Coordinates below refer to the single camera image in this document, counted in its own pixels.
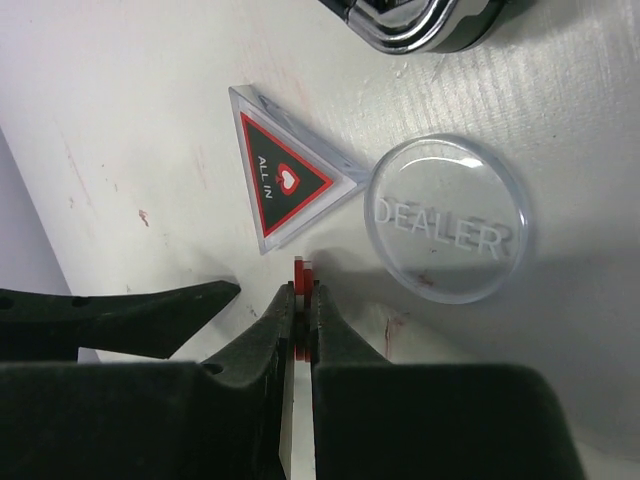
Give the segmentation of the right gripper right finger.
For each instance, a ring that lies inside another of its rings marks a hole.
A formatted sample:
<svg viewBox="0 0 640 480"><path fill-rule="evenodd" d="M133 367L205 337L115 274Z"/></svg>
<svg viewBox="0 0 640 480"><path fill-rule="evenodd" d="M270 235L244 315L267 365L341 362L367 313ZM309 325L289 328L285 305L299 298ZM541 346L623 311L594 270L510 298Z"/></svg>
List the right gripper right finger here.
<svg viewBox="0 0 640 480"><path fill-rule="evenodd" d="M310 311L320 479L581 479L561 404L535 370L395 364L342 318L327 287Z"/></svg>

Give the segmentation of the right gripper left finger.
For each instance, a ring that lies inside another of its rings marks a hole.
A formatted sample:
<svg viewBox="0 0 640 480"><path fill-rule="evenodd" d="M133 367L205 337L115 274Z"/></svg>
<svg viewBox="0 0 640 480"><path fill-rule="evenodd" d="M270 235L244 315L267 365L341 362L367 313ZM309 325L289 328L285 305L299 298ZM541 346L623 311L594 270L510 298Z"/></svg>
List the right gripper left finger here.
<svg viewBox="0 0 640 480"><path fill-rule="evenodd" d="M295 294L201 362L1 358L5 479L286 479Z"/></svg>

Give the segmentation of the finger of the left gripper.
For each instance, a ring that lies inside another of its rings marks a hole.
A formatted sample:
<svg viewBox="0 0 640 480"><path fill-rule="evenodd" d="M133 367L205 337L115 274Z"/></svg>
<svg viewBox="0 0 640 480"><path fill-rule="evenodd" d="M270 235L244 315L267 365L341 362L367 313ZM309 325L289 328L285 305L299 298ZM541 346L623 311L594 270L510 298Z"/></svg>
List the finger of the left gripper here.
<svg viewBox="0 0 640 480"><path fill-rule="evenodd" d="M80 348L168 359L241 292L224 280L139 295L1 291L3 360L75 360Z"/></svg>

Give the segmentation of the red white chip stack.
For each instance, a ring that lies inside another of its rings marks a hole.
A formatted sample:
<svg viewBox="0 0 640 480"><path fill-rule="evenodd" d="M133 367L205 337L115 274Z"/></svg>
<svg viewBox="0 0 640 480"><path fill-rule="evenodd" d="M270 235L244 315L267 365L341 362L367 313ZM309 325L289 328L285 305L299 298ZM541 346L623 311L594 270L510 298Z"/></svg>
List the red white chip stack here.
<svg viewBox="0 0 640 480"><path fill-rule="evenodd" d="M314 289L314 273L312 262L301 256L294 259L293 288L295 294L294 316L294 354L297 361L311 361L310 347L310 310Z"/></svg>

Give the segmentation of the clear round dealer button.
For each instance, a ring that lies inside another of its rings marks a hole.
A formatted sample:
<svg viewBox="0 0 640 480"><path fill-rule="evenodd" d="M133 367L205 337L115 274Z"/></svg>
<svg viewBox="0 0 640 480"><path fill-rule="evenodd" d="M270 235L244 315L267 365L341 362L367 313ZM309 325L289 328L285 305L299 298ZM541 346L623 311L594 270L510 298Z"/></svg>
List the clear round dealer button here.
<svg viewBox="0 0 640 480"><path fill-rule="evenodd" d="M454 134L398 144L375 165L366 230L386 270L419 297L480 301L507 284L530 243L528 198L484 145Z"/></svg>

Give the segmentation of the red triangular dealer card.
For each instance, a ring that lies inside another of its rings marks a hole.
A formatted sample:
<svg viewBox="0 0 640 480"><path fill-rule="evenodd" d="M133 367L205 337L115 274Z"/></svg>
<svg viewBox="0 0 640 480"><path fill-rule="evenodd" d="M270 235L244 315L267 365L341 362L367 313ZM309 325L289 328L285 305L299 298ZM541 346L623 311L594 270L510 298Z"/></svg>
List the red triangular dealer card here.
<svg viewBox="0 0 640 480"><path fill-rule="evenodd" d="M250 85L229 89L261 254L356 196L370 171Z"/></svg>

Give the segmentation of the black poker case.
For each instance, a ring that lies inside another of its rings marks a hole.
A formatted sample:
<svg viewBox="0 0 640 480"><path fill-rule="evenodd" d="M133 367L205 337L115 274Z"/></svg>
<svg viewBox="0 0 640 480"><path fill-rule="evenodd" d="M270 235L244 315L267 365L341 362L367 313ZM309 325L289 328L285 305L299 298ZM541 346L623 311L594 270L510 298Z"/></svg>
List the black poker case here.
<svg viewBox="0 0 640 480"><path fill-rule="evenodd" d="M531 9L533 1L321 0L375 50L394 56L457 53Z"/></svg>

